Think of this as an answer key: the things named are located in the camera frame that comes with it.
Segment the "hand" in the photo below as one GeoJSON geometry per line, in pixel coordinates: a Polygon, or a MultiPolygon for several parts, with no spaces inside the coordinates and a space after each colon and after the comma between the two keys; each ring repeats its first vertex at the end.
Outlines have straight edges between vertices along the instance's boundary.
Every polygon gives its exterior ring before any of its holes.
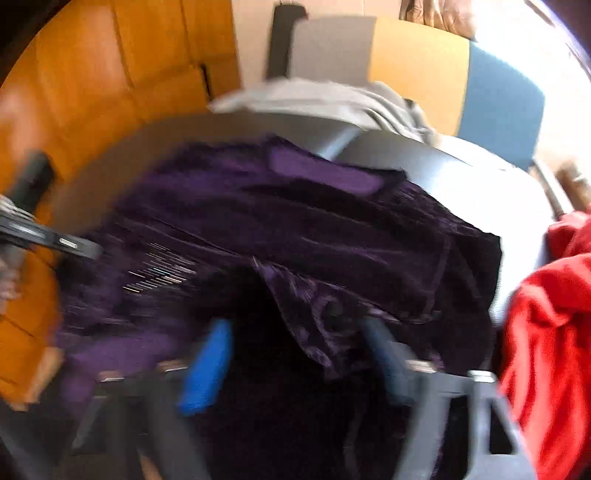
{"type": "Polygon", "coordinates": [[[0,258],[0,301],[18,297],[17,277],[15,270],[10,270],[6,262],[0,258]]]}

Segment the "red garment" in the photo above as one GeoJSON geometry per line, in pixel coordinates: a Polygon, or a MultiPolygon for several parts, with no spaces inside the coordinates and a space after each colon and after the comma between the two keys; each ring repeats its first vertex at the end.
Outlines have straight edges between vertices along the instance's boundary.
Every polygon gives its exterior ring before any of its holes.
{"type": "Polygon", "coordinates": [[[539,480],[564,480],[591,459],[591,216],[564,215],[548,243],[558,260],[526,278],[511,301],[501,388],[539,480]]]}

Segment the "purple velvet garment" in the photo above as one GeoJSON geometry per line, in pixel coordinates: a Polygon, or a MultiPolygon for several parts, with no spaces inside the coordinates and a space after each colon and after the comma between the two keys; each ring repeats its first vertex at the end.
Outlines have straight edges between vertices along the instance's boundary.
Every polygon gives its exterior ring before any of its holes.
{"type": "Polygon", "coordinates": [[[391,478],[406,414],[376,393],[356,324],[368,313],[449,372],[481,367],[492,348],[498,237],[402,171],[332,164],[278,137],[191,144],[86,236],[102,258],[59,269],[66,399],[82,405],[100,371],[151,368],[185,353],[210,319],[230,319],[236,358],[218,403],[195,419],[214,478],[391,478]],[[154,244],[194,274],[126,290],[154,244]],[[294,436],[296,423],[306,432],[294,436]],[[328,457],[312,458],[319,449],[328,457]]]}

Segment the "wooden furniture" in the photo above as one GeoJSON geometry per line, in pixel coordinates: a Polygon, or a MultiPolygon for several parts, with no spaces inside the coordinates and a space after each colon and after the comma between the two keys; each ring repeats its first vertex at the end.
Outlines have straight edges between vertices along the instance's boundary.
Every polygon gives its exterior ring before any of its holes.
{"type": "MultiPolygon", "coordinates": [[[[72,0],[0,87],[0,192],[31,149],[46,151],[68,181],[143,124],[204,111],[238,88],[230,0],[72,0]]],[[[59,321],[53,261],[40,249],[27,256],[22,298],[0,320],[0,394],[9,401],[24,398],[59,321]]]]}

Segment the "gray cloth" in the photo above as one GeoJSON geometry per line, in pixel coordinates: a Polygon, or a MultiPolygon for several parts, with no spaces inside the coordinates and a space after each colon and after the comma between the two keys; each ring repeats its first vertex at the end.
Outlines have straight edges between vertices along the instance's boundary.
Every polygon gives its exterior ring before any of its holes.
{"type": "Polygon", "coordinates": [[[382,82],[353,87],[333,82],[275,79],[223,96],[209,105],[216,113],[248,109],[341,120],[367,130],[386,130],[432,144],[435,130],[420,107],[382,82]]]}
{"type": "Polygon", "coordinates": [[[375,17],[354,15],[297,21],[291,38],[287,76],[315,82],[367,85],[375,21],[375,17]]]}

